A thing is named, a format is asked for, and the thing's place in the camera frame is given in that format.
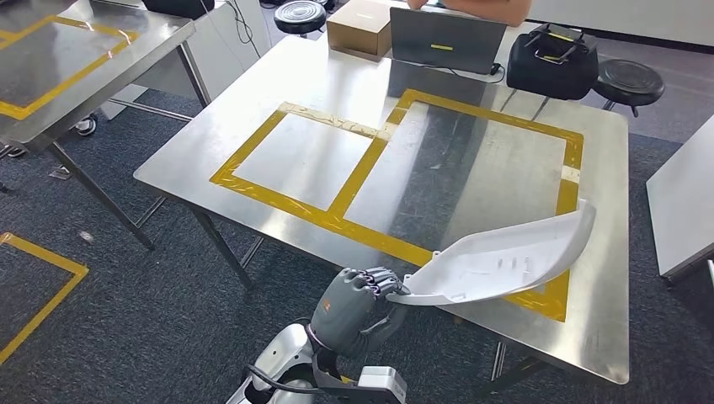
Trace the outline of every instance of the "white plastic cover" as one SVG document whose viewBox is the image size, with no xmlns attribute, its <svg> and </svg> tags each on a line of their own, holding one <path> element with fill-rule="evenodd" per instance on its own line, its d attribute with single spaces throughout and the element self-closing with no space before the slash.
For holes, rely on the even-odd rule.
<svg viewBox="0 0 714 404">
<path fill-rule="evenodd" d="M 570 267 L 585 249 L 595 208 L 578 209 L 541 221 L 471 234 L 406 275 L 411 295 L 387 299 L 410 306 L 440 306 L 493 299 L 535 288 Z"/>
</svg>

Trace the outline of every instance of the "laptop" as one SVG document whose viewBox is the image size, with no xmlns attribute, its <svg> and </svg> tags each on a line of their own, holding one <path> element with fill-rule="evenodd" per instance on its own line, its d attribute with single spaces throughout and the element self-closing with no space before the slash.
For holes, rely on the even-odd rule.
<svg viewBox="0 0 714 404">
<path fill-rule="evenodd" d="M 446 13 L 390 8 L 392 55 L 400 61 L 488 74 L 506 24 Z"/>
</svg>

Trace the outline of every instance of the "black stool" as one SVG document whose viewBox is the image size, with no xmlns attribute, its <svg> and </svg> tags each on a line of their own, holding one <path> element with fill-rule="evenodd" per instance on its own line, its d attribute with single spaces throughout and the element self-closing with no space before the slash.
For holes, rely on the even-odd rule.
<svg viewBox="0 0 714 404">
<path fill-rule="evenodd" d="M 286 34 L 306 38 L 307 34 L 325 25 L 328 13 L 322 4 L 312 0 L 297 0 L 278 7 L 273 20 L 278 29 Z"/>
<path fill-rule="evenodd" d="M 607 98 L 603 109 L 611 111 L 615 104 L 629 105 L 637 117 L 637 107 L 654 104 L 662 97 L 664 81 L 643 64 L 612 59 L 599 64 L 598 81 L 593 89 Z"/>
</svg>

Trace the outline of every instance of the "yellow tape outline on floor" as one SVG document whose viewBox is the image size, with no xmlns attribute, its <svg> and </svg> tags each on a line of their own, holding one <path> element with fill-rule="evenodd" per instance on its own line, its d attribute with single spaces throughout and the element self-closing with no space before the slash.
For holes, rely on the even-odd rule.
<svg viewBox="0 0 714 404">
<path fill-rule="evenodd" d="M 578 203 L 580 163 L 583 157 L 583 135 L 570 130 L 560 129 L 531 120 L 523 120 L 490 109 L 484 109 L 475 105 L 461 103 L 412 89 L 407 89 L 398 99 L 397 105 L 387 117 L 384 127 L 380 130 L 342 120 L 333 115 L 301 107 L 300 105 L 283 103 L 238 150 L 223 163 L 221 168 L 210 178 L 210 181 L 231 191 L 256 199 L 276 209 L 283 210 L 304 221 L 309 221 L 323 229 L 422 267 L 431 259 L 431 251 L 344 219 L 344 214 L 352 204 L 355 195 L 360 191 L 362 184 L 386 148 L 386 144 L 392 138 L 394 131 L 402 122 L 402 119 L 414 102 L 434 105 L 462 114 L 469 114 L 486 120 L 493 120 L 502 124 L 512 125 L 521 129 L 563 139 L 565 141 L 565 152 L 562 162 L 563 175 L 560 181 L 556 211 L 554 213 L 556 215 L 562 215 L 576 209 Z M 320 210 L 315 206 L 233 175 L 238 166 L 245 161 L 248 155 L 258 147 L 263 139 L 265 139 L 288 114 L 301 116 L 302 118 L 314 120 L 372 139 L 365 154 L 354 167 L 352 173 L 327 210 Z M 543 293 L 537 290 L 527 290 L 506 296 L 504 299 L 526 309 L 536 311 L 553 320 L 564 322 L 569 278 L 570 273 L 566 271 L 545 284 Z"/>
<path fill-rule="evenodd" d="M 47 103 L 49 103 L 57 95 L 67 90 L 69 87 L 71 87 L 71 85 L 78 82 L 79 80 L 87 76 L 89 73 L 94 71 L 97 67 L 102 66 L 106 61 L 113 58 L 119 52 L 124 50 L 124 48 L 126 48 L 127 46 L 131 45 L 131 43 L 139 37 L 139 34 L 134 31 L 115 29 L 99 24 L 90 24 L 83 21 L 76 21 L 74 19 L 66 19 L 57 15 L 48 15 L 47 17 L 44 17 L 40 21 L 31 24 L 30 26 L 17 33 L 0 30 L 0 39 L 2 39 L 2 41 L 0 41 L 0 51 L 23 39 L 25 36 L 35 32 L 37 29 L 42 28 L 44 25 L 52 23 L 69 25 L 71 27 L 96 31 L 101 34 L 119 37 L 121 38 L 121 40 L 117 45 L 114 45 L 111 49 L 108 49 L 106 53 L 98 57 L 95 61 L 89 63 L 84 68 L 74 73 L 64 82 L 59 83 L 56 87 L 54 87 L 47 93 L 42 94 L 39 98 L 28 104 L 26 107 L 21 107 L 18 105 L 13 105 L 0 101 L 0 114 L 7 115 L 16 120 L 24 120 L 28 116 L 32 115 L 37 109 L 40 109 Z"/>
<path fill-rule="evenodd" d="M 8 343 L 8 345 L 0 351 L 0 364 L 3 364 L 3 362 L 5 362 L 5 360 L 9 358 L 13 352 L 15 352 L 15 349 L 17 349 L 20 344 L 22 344 L 24 340 L 27 339 L 27 337 L 45 320 L 45 318 L 47 318 L 47 316 L 55 310 L 55 307 L 57 307 L 62 300 L 67 297 L 69 292 L 77 286 L 79 281 L 82 280 L 89 271 L 85 266 L 70 261 L 69 259 L 61 257 L 51 251 L 45 250 L 44 248 L 36 246 L 31 242 L 26 242 L 22 238 L 16 237 L 10 233 L 0 235 L 0 245 L 3 244 L 15 247 L 33 257 L 39 258 L 42 261 L 64 269 L 72 274 L 72 277 L 64 286 L 62 286 L 60 291 L 57 292 L 56 295 L 52 296 L 50 301 L 48 301 L 47 304 L 45 304 L 45 306 L 42 307 L 40 311 L 38 311 L 37 314 L 35 314 L 35 316 L 24 325 L 20 332 L 18 332 L 18 334 L 10 340 L 10 343 Z"/>
</svg>

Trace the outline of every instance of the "dark gray carpet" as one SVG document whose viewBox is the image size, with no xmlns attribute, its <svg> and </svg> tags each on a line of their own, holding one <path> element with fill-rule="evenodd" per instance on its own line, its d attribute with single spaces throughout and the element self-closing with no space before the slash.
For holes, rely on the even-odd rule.
<svg viewBox="0 0 714 404">
<path fill-rule="evenodd" d="M 161 93 L 141 101 L 197 112 L 195 103 Z M 91 138 L 65 146 L 137 217 L 152 196 L 131 174 L 179 127 L 125 111 L 101 122 Z M 678 147 L 630 136 L 631 382 L 594 383 L 551 368 L 483 402 L 714 401 L 711 283 L 700 271 L 667 291 L 657 276 L 649 224 L 644 182 Z M 90 272 L 0 365 L 0 403 L 223 403 L 237 388 L 242 365 L 289 321 L 309 316 L 334 275 L 265 243 L 248 270 L 261 286 L 246 294 L 186 209 L 167 203 L 149 220 L 157 249 L 147 252 L 76 180 L 48 178 L 53 165 L 49 155 L 0 161 L 0 178 L 15 189 L 0 195 L 0 231 L 85 263 Z M 220 228 L 237 251 L 252 240 L 235 227 Z M 94 241 L 85 242 L 80 231 Z M 63 276 L 11 254 L 0 249 L 1 344 Z M 490 375 L 494 344 L 476 326 L 422 309 L 364 362 L 399 369 L 411 403 L 473 403 L 479 402 L 475 388 Z M 510 363 L 517 359 L 509 352 Z"/>
</svg>

